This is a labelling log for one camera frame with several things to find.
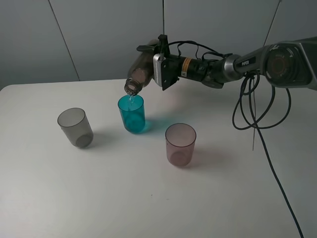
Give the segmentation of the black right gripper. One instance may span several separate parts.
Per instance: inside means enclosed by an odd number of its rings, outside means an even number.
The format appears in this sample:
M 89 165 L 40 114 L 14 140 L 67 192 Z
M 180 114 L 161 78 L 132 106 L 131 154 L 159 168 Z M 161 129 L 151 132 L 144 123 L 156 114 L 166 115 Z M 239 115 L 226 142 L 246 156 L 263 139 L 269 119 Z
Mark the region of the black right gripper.
M 206 64 L 200 59 L 192 59 L 170 55 L 167 35 L 158 37 L 158 44 L 139 45 L 136 50 L 142 53 L 158 53 L 162 63 L 162 90 L 175 84 L 179 78 L 202 82 L 206 76 Z

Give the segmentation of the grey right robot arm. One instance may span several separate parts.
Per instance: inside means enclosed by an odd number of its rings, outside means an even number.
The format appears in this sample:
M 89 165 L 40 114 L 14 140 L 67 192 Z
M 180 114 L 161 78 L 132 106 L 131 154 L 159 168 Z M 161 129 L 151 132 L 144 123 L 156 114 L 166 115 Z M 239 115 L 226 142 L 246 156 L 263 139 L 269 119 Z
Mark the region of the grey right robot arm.
M 207 48 L 217 59 L 172 55 L 166 35 L 158 43 L 140 45 L 137 51 L 152 56 L 150 66 L 157 85 L 166 90 L 182 77 L 215 89 L 248 75 L 262 75 L 277 88 L 317 88 L 317 39 L 283 41 L 261 47 L 247 55 L 221 54 Z

